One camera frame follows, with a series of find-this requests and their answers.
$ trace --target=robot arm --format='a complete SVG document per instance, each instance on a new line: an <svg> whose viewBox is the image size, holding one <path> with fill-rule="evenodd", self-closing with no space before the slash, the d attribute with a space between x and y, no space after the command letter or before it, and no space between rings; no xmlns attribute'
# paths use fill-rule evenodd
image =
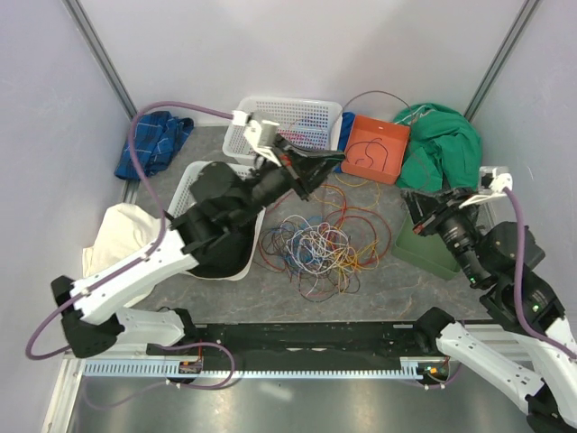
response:
<svg viewBox="0 0 577 433"><path fill-rule="evenodd" d="M517 224L500 223L486 235L475 224L476 207L503 197L512 180L503 169L481 169L478 193L452 189L436 194L404 190L403 198L418 235L439 234L460 264L473 289L489 290L481 303L489 315L527 350L536 371L509 361L475 340L440 309L431 309L416 324L431 348L461 361L485 378L527 414L536 432L577 431L577 351L564 308L553 289L533 273L545 253L525 227L525 257L520 300L524 327L516 309ZM542 341L552 338L554 345Z"/></svg>
<svg viewBox="0 0 577 433"><path fill-rule="evenodd" d="M98 355L115 344L168 346L194 339L196 329L184 309L160 313L123 305L172 275L218 263L219 257L234 250L239 227L250 224L264 207L291 189L308 199L344 159L342 152L296 148L278 134L279 124L265 114L235 112L234 124L245 126L247 141L264 157L251 176L243 180L223 162L208 164L190 187L197 203L171 221L155 251L150 253L151 245L146 245L96 275L78 281L60 276L52 282L59 306L79 296L61 318L75 356ZM128 266L138 258L143 260ZM88 289L98 281L100 287Z"/></svg>

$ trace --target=white cloth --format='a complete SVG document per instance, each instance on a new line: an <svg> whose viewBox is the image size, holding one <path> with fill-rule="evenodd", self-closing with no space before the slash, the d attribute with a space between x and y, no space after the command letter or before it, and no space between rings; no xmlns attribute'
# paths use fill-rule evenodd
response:
<svg viewBox="0 0 577 433"><path fill-rule="evenodd" d="M160 220L136 205L121 203L106 210L94 245L82 251L82 273L86 278L118 263L149 244L158 235ZM151 294L154 286L128 302L131 307Z"/></svg>

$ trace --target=white laundry basket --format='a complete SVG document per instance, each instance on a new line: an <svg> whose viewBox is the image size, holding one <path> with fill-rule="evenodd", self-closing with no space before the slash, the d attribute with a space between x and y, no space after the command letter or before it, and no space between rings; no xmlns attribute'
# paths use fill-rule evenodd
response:
<svg viewBox="0 0 577 433"><path fill-rule="evenodd" d="M174 217L179 217L180 215L184 214L189 207L195 204L195 199L192 197L190 193L190 185L198 178L198 173L211 161L196 161L188 165L187 169L184 171L182 178L180 179L180 183L177 187L176 192L174 193L174 197L172 197L172 201L170 202L169 206L169 214ZM228 164L234 172L239 175L241 178L246 178L249 175L249 167L245 167L243 165L237 164ZM244 278L251 269L251 262L252 257L254 256L254 250L256 249L256 245L259 242L259 233L261 232L262 227L262 220L264 219L265 210L263 209L258 217L256 218L256 223L254 226L254 243L252 245L252 252L251 258L249 262L246 264L244 269L233 275L232 277L226 278L211 278L207 280L231 280L231 281L238 281ZM182 272L186 275L192 275L189 272Z"/></svg>
<svg viewBox="0 0 577 433"><path fill-rule="evenodd" d="M298 147L324 151L337 149L343 108L335 102L290 97L246 97L237 110L246 113L263 111L274 116L280 122L279 132ZM242 126L229 125L223 152L235 158L239 164L253 165L255 153L244 139Z"/></svg>

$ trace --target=green bin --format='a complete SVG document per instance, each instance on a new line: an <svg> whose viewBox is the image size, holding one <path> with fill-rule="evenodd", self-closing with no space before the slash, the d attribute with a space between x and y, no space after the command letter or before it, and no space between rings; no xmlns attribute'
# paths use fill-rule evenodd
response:
<svg viewBox="0 0 577 433"><path fill-rule="evenodd" d="M405 218L391 253L444 280L451 280L461 271L441 236L419 236L413 233L413 222L409 215Z"/></svg>

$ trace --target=green towel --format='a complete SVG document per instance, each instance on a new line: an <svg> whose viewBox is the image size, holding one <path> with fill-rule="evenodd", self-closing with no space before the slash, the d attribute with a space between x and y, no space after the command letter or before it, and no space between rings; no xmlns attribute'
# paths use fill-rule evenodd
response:
<svg viewBox="0 0 577 433"><path fill-rule="evenodd" d="M411 107L416 121L411 126L408 150L397 185L401 188L438 191L443 176L451 188L477 188L481 166L481 137L460 113L438 104ZM395 123L410 125L407 108Z"/></svg>

